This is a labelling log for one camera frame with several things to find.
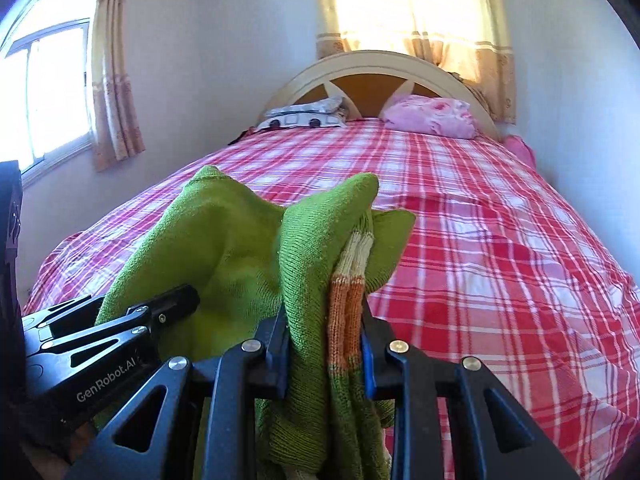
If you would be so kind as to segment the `green striped knit sweater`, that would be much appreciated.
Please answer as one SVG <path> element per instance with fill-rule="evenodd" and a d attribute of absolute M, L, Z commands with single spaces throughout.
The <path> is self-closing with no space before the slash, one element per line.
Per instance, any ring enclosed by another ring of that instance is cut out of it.
<path fill-rule="evenodd" d="M 160 352 L 201 361 L 284 312 L 290 374 L 282 399 L 256 405 L 258 474 L 385 479 L 394 408 L 364 393 L 362 303 L 390 280 L 414 215 L 375 209 L 377 195 L 378 178 L 356 174 L 282 207 L 206 166 L 128 259 L 96 319 L 190 285 L 198 308 L 171 326 Z"/>

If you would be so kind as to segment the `red white plaid bedspread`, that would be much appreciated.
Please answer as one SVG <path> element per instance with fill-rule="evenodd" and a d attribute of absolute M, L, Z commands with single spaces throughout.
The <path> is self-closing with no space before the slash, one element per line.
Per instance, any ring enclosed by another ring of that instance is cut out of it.
<path fill-rule="evenodd" d="M 207 155 L 289 205 L 353 174 L 416 217 L 376 316 L 435 358 L 483 360 L 585 479 L 639 433 L 639 289 L 579 214 L 502 145 L 385 129 L 255 133 Z"/>

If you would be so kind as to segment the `beige side window curtain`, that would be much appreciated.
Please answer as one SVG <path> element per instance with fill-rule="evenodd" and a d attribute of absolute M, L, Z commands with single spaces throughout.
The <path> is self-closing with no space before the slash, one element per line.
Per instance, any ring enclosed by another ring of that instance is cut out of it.
<path fill-rule="evenodd" d="M 124 53 L 124 0 L 96 0 L 90 39 L 92 150 L 104 171 L 145 151 Z"/>

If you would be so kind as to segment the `white framed side window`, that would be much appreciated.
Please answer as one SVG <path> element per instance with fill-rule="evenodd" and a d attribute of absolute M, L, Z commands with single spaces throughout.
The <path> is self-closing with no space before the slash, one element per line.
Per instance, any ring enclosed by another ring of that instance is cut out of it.
<path fill-rule="evenodd" d="M 90 146 L 89 39 L 96 0 L 38 0 L 1 58 L 1 159 L 26 185 Z"/>

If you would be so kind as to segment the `pink cloth beside bed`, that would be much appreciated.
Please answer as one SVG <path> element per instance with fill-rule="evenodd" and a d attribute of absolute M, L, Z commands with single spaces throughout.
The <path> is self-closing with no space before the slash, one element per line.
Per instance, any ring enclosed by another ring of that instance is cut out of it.
<path fill-rule="evenodd" d="M 503 146 L 514 155 L 520 162 L 529 166 L 533 170 L 537 169 L 536 157 L 534 151 L 525 143 L 525 141 L 515 134 L 509 134 L 503 140 Z"/>

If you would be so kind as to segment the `white car print pillow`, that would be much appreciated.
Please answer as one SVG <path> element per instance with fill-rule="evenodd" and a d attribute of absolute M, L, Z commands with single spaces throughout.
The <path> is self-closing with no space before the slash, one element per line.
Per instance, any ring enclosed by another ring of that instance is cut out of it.
<path fill-rule="evenodd" d="M 262 121 L 254 127 L 256 131 L 291 128 L 343 127 L 348 117 L 348 108 L 341 96 L 319 101 L 292 104 L 267 110 Z"/>

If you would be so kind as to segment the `pink floral pillow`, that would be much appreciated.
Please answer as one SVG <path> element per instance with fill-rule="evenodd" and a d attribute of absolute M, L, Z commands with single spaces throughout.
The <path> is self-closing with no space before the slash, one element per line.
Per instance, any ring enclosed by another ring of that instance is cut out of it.
<path fill-rule="evenodd" d="M 407 94 L 393 99 L 382 110 L 380 118 L 393 130 L 451 139 L 470 140 L 480 133 L 470 104 L 457 99 Z"/>

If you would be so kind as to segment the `cream arched wooden headboard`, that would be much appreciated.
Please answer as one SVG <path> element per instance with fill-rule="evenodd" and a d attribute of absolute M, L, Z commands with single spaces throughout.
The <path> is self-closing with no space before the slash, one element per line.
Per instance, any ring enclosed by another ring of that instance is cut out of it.
<path fill-rule="evenodd" d="M 311 64 L 288 81 L 265 108 L 340 96 L 349 117 L 376 117 L 388 101 L 406 94 L 467 102 L 480 132 L 499 141 L 501 134 L 488 110 L 459 77 L 413 56 L 363 50 L 334 54 Z"/>

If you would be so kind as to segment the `yellow orange back curtain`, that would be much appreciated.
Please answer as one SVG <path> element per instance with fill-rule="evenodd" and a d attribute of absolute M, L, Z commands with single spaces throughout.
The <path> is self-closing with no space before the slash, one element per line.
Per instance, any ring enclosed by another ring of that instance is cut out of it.
<path fill-rule="evenodd" d="M 457 75 L 496 122 L 515 124 L 515 68 L 503 0 L 318 0 L 318 58 L 403 53 Z"/>

